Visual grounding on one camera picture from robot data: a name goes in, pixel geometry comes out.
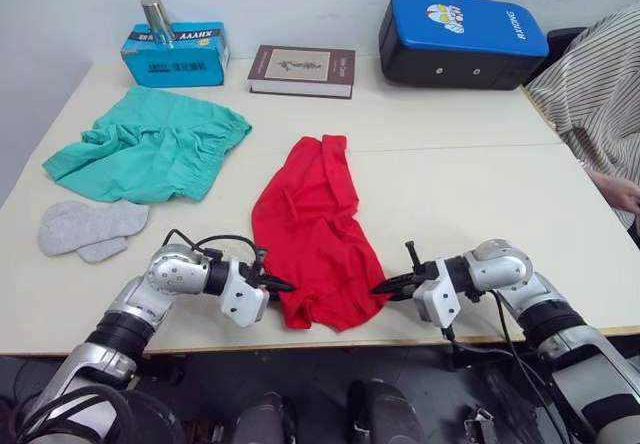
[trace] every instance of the red cloth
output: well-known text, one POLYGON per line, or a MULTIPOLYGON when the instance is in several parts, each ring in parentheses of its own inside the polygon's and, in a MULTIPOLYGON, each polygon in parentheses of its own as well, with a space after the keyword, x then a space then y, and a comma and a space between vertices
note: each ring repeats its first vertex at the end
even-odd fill
POLYGON ((373 317, 386 296, 369 290, 384 280, 378 258, 353 215, 358 195, 344 136, 303 137, 271 179, 251 216, 265 269, 296 286, 280 293, 287 326, 320 322, 343 331, 373 317))

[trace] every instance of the book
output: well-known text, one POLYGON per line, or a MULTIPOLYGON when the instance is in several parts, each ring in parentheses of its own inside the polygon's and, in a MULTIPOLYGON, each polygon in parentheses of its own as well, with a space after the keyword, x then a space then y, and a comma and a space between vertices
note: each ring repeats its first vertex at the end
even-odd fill
POLYGON ((347 49, 260 46, 251 92, 351 99, 356 53, 347 49))

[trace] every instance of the silver cylinder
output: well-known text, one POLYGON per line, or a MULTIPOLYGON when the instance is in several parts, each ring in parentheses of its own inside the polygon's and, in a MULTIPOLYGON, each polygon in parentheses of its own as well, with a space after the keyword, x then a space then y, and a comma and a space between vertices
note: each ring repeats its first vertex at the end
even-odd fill
POLYGON ((153 40, 158 44, 170 44, 176 36, 171 29, 171 24, 167 18, 161 0, 141 0, 140 4, 147 18, 153 40))

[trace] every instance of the blue box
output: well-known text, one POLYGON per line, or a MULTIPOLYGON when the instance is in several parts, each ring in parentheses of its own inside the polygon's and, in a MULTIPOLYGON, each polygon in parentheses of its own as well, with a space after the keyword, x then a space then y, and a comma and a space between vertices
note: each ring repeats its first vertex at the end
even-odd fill
POLYGON ((137 24, 120 54, 136 82, 147 87, 218 86, 224 83, 229 47, 221 22, 171 24, 175 40, 159 44, 147 24, 137 24))
POLYGON ((529 11, 489 0, 391 0, 379 46, 389 80, 428 87, 514 89, 549 52, 529 11))

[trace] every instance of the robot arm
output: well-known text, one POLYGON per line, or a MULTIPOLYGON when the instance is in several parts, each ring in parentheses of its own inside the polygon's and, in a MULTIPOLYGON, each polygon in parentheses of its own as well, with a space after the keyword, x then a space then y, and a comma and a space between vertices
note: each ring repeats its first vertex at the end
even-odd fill
MULTIPOLYGON (((223 261, 222 253, 214 249, 201 249, 197 245, 163 245, 151 258, 144 274, 124 287, 96 329, 63 362, 25 423, 49 403, 95 383, 124 389, 136 373, 137 362, 147 343, 182 294, 218 296, 222 313, 241 327, 259 321, 269 301, 269 292, 286 292, 293 287, 273 276, 261 274, 262 256, 256 255, 257 263, 249 266, 233 258, 223 261)), ((23 434, 37 431, 45 419, 55 418, 81 400, 39 418, 28 429, 23 429, 23 434)), ((108 435, 116 417, 113 406, 102 402, 78 412, 72 420, 102 438, 108 435)), ((60 434, 52 432, 33 442, 77 442, 65 438, 60 440, 60 434)))
POLYGON ((534 272, 531 260, 502 239, 450 259, 420 263, 407 243, 413 272, 374 293, 412 298, 420 317, 443 329, 460 312, 457 293, 477 302, 494 290, 550 371, 554 400, 584 442, 640 442, 640 375, 566 299, 534 272))

